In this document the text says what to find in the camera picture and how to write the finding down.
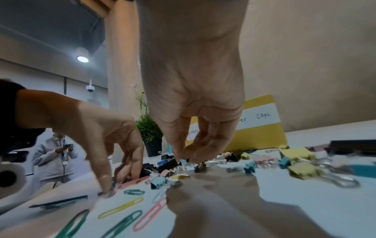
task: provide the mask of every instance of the yellow envelope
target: yellow envelope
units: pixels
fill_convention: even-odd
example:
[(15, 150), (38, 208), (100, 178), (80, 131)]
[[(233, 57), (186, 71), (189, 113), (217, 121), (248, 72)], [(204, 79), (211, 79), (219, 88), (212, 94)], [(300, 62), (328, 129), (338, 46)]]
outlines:
[[(197, 117), (193, 117), (186, 145), (193, 143), (197, 133)], [(235, 135), (225, 151), (276, 148), (281, 144), (287, 144), (287, 139), (270, 94), (246, 101)]]

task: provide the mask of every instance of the fingernail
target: fingernail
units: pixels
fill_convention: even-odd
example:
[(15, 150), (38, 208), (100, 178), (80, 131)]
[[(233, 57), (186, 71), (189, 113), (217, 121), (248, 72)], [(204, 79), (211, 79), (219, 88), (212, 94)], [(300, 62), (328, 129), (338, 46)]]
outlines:
[(103, 193), (107, 193), (112, 188), (112, 177), (108, 175), (104, 175), (100, 179), (98, 179), (99, 184), (102, 187)]

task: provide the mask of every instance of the pink paper clip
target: pink paper clip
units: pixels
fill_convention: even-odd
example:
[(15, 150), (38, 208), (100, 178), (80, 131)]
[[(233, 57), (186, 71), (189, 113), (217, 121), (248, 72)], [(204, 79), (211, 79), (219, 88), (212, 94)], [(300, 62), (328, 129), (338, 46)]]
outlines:
[(119, 185), (117, 188), (118, 188), (118, 189), (125, 189), (125, 188), (128, 188), (129, 186), (139, 184), (139, 183), (141, 183), (142, 181), (145, 181), (145, 180), (148, 180), (148, 179), (149, 179), (149, 176), (142, 177), (142, 178), (139, 178), (139, 179), (136, 179), (136, 180), (130, 181), (130, 182), (128, 182), (128, 183), (123, 183), (123, 184)]
[(149, 224), (151, 220), (153, 220), (153, 218), (162, 210), (162, 208), (166, 206), (166, 204), (167, 204), (166, 198), (161, 198), (159, 201), (157, 201), (155, 205), (152, 208), (150, 208), (150, 210), (147, 211), (145, 215), (143, 215), (143, 217), (136, 224), (134, 224), (133, 231), (137, 232), (137, 231), (144, 229), (144, 227), (146, 227), (146, 225)]

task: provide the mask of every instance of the white table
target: white table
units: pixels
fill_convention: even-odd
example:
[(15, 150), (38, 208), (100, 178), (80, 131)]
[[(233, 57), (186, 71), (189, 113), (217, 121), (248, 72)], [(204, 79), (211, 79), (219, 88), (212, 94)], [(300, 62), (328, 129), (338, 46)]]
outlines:
[[(325, 144), (331, 140), (375, 139), (376, 120), (295, 131), (287, 133), (286, 136), (291, 147)], [(268, 153), (268, 155), (278, 156), (278, 152)], [(159, 156), (144, 159), (144, 163), (156, 163), (158, 161), (160, 161)], [(372, 164), (372, 161), (376, 161), (376, 159), (361, 158), (357, 159), (356, 163)], [(258, 169), (255, 175), (260, 188), (260, 196), (264, 200), (299, 206), (307, 216), (329, 234), (346, 238), (375, 237), (376, 179), (356, 177), (362, 184), (361, 188), (342, 189), (319, 180), (298, 180), (290, 177), (286, 170), (281, 169)], [(34, 198), (0, 216), (0, 231), (3, 230), (0, 232), (0, 237), (12, 237), (12, 232), (15, 232), (16, 229), (22, 229), (26, 226), (26, 223), (33, 222), (33, 220), (27, 220), (28, 214), (24, 214), (25, 208), (32, 204), (68, 198), (70, 194), (96, 196), (98, 190), (99, 186), (93, 174), (89, 173)], [(26, 217), (27, 222), (20, 221), (21, 212)], [(69, 220), (62, 219), (57, 223), (63, 222), (65, 224), (67, 221)], [(18, 223), (16, 227), (7, 229), (10, 224), (15, 222)], [(35, 222), (35, 226), (43, 227), (43, 224)], [(158, 233), (157, 236), (166, 237), (166, 234)], [(38, 232), (34, 231), (28, 237), (38, 237)]]

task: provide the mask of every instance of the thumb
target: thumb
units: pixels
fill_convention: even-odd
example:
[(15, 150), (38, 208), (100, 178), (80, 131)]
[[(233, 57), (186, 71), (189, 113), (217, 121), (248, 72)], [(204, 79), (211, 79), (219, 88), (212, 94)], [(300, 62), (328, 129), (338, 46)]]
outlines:
[(112, 187), (111, 165), (107, 158), (107, 151), (103, 132), (99, 125), (91, 126), (84, 134), (82, 147), (86, 151), (87, 159), (104, 193)]

